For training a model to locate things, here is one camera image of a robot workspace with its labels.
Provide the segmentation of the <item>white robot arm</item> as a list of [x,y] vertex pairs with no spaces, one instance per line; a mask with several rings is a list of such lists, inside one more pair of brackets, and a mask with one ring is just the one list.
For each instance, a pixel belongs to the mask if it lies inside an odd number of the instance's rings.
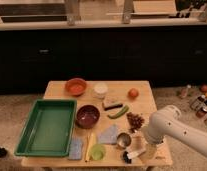
[[167,105],[152,113],[143,127],[143,134],[149,144],[162,144],[164,136],[170,136],[207,157],[207,132],[195,129],[179,121],[181,111],[174,105]]

